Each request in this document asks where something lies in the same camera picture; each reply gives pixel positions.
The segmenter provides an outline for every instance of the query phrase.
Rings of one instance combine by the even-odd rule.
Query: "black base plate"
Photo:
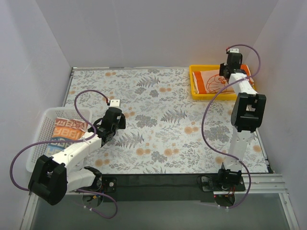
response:
[[[228,193],[228,191],[230,190],[229,187],[222,187],[218,182],[217,182],[218,176],[217,174],[211,174],[211,175],[204,175],[201,177],[201,183],[206,183],[208,184],[207,186],[202,186],[202,190],[204,192],[222,192],[225,191],[225,193]],[[240,183],[239,185],[235,185],[235,191],[238,192],[243,192],[245,191],[245,185],[244,185],[244,181],[243,178],[240,178]]]
[[[115,192],[109,192],[110,187],[105,191],[116,201],[195,200],[213,203],[213,192],[203,192],[197,183],[201,175],[207,174],[105,174],[102,182],[108,185],[109,180],[105,179],[116,180]]]
[[[117,179],[116,179],[116,177],[103,176],[101,182],[102,182],[102,190],[105,193],[116,192],[116,189],[117,189]]]

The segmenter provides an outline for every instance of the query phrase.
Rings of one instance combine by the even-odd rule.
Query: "yellow plastic tray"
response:
[[[197,94],[196,93],[196,87],[194,83],[193,78],[193,72],[194,71],[209,71],[209,70],[215,70],[220,69],[220,65],[191,65],[189,68],[190,71],[190,81],[191,81],[191,93],[192,98],[194,100],[211,100],[215,93],[208,93],[208,94]],[[228,94],[219,94],[216,97],[216,100],[236,100],[236,94],[235,93],[228,93]]]

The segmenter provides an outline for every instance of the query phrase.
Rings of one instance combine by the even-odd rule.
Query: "orange flower pattern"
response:
[[[126,129],[89,154],[84,166],[103,174],[216,173],[221,167],[224,156],[202,140],[201,119],[208,102],[192,100],[187,69],[76,70],[65,106],[73,107],[74,97],[84,89],[120,99],[127,119]],[[105,100],[94,92],[82,95],[78,105],[92,109],[92,121],[107,109]],[[203,128],[209,143],[227,153],[233,105],[214,102]],[[267,172],[256,134],[248,140],[243,161],[252,173]]]

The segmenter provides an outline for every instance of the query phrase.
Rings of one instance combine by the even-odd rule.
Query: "black bracket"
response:
[[[90,187],[85,187],[82,189],[89,190],[89,191],[97,191],[101,187],[101,178],[102,174],[98,169],[95,169],[91,166],[86,166],[84,169],[91,171],[95,175],[95,179]]]
[[[102,178],[102,189],[105,193],[114,193],[117,188],[117,179],[116,177],[104,176]]]
[[[245,73],[243,69],[241,69],[243,56],[240,53],[230,53],[227,51],[228,57],[227,62],[222,63],[220,65],[220,76],[224,76],[224,78],[229,81],[230,75],[232,73],[237,73],[238,71]]]
[[[223,172],[221,169],[218,174],[209,174],[201,177],[201,188],[204,192],[213,192],[213,191],[227,191],[230,188],[235,188],[236,191],[245,191],[245,185],[243,177],[241,175],[234,175],[238,179],[235,183],[231,183],[225,178],[228,173]]]
[[[266,96],[263,94],[253,95],[240,92],[231,114],[231,124],[238,132],[242,130],[255,132],[262,123],[265,103]]]
[[[56,205],[66,194],[67,174],[65,164],[43,155],[36,161],[28,188],[31,192]]]
[[[239,185],[240,180],[242,178],[242,172],[239,170],[238,172],[230,171],[230,169],[225,169],[224,164],[222,164],[221,169],[217,173],[218,182],[224,187],[233,187],[235,185]]]
[[[99,118],[93,123],[99,138],[101,138],[101,146],[112,140],[118,129],[126,128],[126,118],[122,111],[115,107],[110,107],[106,111],[104,117]]]

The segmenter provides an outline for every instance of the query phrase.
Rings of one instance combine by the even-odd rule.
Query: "glass panel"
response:
[[[55,206],[39,199],[31,229],[289,229],[278,194],[250,194],[228,212],[198,201],[119,202],[118,214],[110,220],[75,202],[82,204],[82,196],[67,195]],[[97,209],[108,215],[115,210],[113,203],[102,203]]]

